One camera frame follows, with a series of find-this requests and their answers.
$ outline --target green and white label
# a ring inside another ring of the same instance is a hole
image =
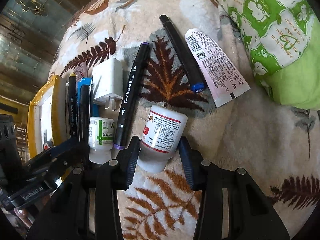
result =
[[[112,145],[115,123],[113,120],[91,120],[89,126],[89,141],[99,145]]]

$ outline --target white power adapter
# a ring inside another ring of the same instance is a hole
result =
[[[123,97],[122,64],[110,58],[92,69],[93,102],[116,110],[116,101]]]

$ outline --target white medicine bottle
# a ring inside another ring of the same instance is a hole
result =
[[[111,160],[113,147],[113,131],[115,121],[102,117],[90,117],[89,124],[89,160],[93,163],[104,164]]]
[[[187,120],[185,114],[153,105],[141,135],[137,164],[152,173],[163,171],[177,149]]]

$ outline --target barcode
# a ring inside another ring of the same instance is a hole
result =
[[[203,59],[203,58],[206,57],[206,54],[205,54],[203,51],[197,53],[196,55],[197,55],[197,57],[198,57],[199,60],[201,60],[201,59]]]
[[[194,51],[194,52],[197,52],[198,50],[201,50],[201,45],[199,44],[199,42],[197,41],[197,39],[191,35],[190,37],[187,38],[187,41],[191,47],[191,49]]]

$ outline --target yellow tape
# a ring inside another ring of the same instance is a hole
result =
[[[35,107],[41,101],[43,95],[55,84],[56,76],[54,75],[50,80],[36,93],[33,100],[30,102],[29,112],[28,112],[28,147],[30,158],[33,158],[37,155],[36,149],[36,135],[35,135]]]
[[[61,138],[60,125],[59,125],[59,94],[61,86],[61,78],[55,75],[54,89],[52,94],[52,105],[51,105],[51,129],[52,129],[52,140],[54,145],[59,145],[63,142]]]

